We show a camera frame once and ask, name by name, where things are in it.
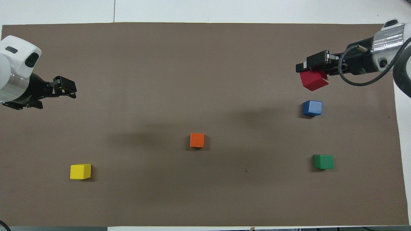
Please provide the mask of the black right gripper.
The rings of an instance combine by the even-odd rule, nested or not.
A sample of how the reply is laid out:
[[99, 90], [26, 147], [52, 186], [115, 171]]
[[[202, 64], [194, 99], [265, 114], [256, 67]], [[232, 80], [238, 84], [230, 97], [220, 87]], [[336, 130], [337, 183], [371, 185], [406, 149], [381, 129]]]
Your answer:
[[[366, 38], [360, 41], [353, 42], [347, 46], [353, 46], [359, 44], [366, 48], [368, 51], [363, 53], [357, 49], [348, 52], [343, 64], [345, 65], [342, 70], [343, 73], [351, 73], [353, 75], [361, 75], [374, 72], [374, 61], [371, 54], [371, 47], [373, 38]], [[297, 73], [305, 71], [323, 70], [326, 73], [335, 72], [338, 69], [339, 54], [331, 54], [330, 51], [321, 51], [317, 54], [311, 55], [306, 58], [306, 61], [296, 64], [295, 71]], [[327, 76], [321, 78], [321, 86], [329, 84]]]

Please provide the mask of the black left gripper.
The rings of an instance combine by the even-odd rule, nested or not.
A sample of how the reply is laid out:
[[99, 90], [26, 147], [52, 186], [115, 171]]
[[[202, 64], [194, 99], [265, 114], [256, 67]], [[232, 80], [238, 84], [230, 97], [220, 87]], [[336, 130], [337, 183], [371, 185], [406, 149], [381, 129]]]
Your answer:
[[43, 104], [39, 99], [44, 95], [53, 93], [57, 96], [68, 96], [70, 98], [77, 98], [76, 83], [63, 76], [56, 76], [51, 82], [44, 81], [37, 74], [32, 73], [29, 78], [29, 85], [25, 92], [17, 99], [3, 101], [2, 105], [15, 109], [22, 110], [23, 108], [37, 108], [43, 109]]

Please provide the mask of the red wooden block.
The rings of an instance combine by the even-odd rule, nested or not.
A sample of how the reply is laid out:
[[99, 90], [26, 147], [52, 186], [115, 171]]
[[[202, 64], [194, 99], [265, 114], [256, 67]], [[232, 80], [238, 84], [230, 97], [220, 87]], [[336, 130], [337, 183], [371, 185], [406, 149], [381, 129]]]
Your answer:
[[324, 70], [308, 70], [300, 73], [302, 85], [310, 91], [322, 88], [321, 78], [327, 76]]

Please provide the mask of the blue wooden block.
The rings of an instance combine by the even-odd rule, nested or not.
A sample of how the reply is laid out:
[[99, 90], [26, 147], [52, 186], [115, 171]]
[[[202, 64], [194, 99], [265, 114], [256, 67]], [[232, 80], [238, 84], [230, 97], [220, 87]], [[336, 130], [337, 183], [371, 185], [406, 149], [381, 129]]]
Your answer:
[[303, 115], [309, 117], [316, 117], [322, 114], [323, 102], [308, 100], [303, 104]]

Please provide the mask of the yellow wooden block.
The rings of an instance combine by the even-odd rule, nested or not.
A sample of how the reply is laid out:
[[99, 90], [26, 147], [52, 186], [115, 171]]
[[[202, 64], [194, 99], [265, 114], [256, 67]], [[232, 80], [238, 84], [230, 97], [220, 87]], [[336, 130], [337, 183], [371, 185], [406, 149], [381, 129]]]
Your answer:
[[73, 164], [70, 166], [70, 179], [85, 180], [91, 178], [92, 165], [91, 164]]

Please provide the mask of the green wooden block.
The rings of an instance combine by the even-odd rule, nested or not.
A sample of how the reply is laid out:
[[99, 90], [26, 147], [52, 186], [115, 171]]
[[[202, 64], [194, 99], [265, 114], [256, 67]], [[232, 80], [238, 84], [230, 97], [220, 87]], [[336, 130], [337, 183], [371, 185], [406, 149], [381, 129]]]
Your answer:
[[334, 169], [333, 155], [313, 155], [314, 167], [317, 169]]

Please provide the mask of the orange wooden block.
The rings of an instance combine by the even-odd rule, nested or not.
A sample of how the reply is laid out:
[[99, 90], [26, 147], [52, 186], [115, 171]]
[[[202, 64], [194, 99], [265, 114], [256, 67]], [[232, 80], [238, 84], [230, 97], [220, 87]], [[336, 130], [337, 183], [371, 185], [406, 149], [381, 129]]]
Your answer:
[[205, 135], [203, 133], [191, 133], [189, 146], [192, 148], [204, 148]]

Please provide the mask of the brown table mat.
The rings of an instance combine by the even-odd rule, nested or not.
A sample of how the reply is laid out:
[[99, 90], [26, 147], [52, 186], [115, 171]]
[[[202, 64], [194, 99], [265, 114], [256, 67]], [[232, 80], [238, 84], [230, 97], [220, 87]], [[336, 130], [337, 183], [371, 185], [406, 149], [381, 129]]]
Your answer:
[[[391, 75], [304, 88], [295, 65], [381, 24], [3, 26], [76, 83], [43, 109], [0, 105], [10, 226], [408, 225]], [[308, 100], [322, 114], [303, 115]], [[189, 146], [191, 133], [204, 148]], [[314, 167], [333, 155], [334, 169]], [[91, 164], [91, 178], [70, 166]]]

